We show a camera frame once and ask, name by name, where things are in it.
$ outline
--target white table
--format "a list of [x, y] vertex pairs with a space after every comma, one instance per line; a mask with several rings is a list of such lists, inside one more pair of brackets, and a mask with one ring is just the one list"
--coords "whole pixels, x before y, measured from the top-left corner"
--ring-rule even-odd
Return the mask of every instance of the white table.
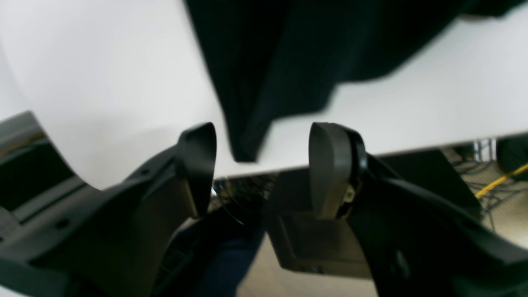
[[336, 87], [328, 108], [273, 123], [256, 164], [237, 164], [182, 1], [3, 0], [5, 59], [73, 170], [103, 189], [186, 128], [213, 122], [216, 176], [308, 163], [313, 121], [358, 130], [386, 154], [528, 130], [528, 7], [455, 21], [391, 77]]

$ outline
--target yellow cable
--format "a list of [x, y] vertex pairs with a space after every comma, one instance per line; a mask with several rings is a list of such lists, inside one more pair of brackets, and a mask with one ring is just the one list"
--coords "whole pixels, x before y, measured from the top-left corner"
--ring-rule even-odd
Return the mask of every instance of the yellow cable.
[[506, 181], [509, 177], [512, 177], [514, 175], [518, 175], [518, 174], [521, 174], [523, 173], [524, 171], [528, 170], [528, 163], [517, 168], [516, 170], [514, 170], [513, 172], [510, 172], [508, 174], [505, 174], [503, 175], [502, 177], [498, 178], [497, 180], [495, 181], [492, 181], [489, 185], [485, 186], [482, 188], [482, 190], [478, 191], [475, 196], [477, 198], [480, 198], [482, 196], [484, 196], [487, 192], [493, 190], [496, 186], [500, 185], [501, 183], [503, 183], [504, 181]]

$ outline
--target screw hole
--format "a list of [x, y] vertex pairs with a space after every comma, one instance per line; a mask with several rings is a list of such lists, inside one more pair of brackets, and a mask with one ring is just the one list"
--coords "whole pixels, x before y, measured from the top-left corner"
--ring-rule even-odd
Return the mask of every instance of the screw hole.
[[64, 228], [66, 228], [69, 224], [70, 224], [70, 220], [68, 220], [68, 219], [64, 219], [64, 220], [58, 222], [57, 225], [55, 225], [55, 228], [56, 228], [57, 230], [64, 229]]

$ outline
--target black cloth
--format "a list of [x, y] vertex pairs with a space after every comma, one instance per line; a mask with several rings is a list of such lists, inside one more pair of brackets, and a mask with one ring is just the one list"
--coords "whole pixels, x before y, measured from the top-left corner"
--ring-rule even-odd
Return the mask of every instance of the black cloth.
[[336, 83], [390, 73], [461, 13], [519, 0], [186, 0], [236, 161], [275, 118], [321, 110]]

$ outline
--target white tabletop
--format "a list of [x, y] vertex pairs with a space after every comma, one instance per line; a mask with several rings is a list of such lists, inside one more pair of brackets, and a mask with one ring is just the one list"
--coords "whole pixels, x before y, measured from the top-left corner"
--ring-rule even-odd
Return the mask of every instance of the white tabletop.
[[275, 121], [258, 162], [237, 164], [182, 1], [3, 1], [13, 81], [68, 164], [99, 189], [201, 122], [216, 126], [216, 176], [306, 165], [313, 121], [358, 130], [374, 154], [528, 130], [526, 6], [455, 21], [390, 77], [339, 85], [323, 112]]

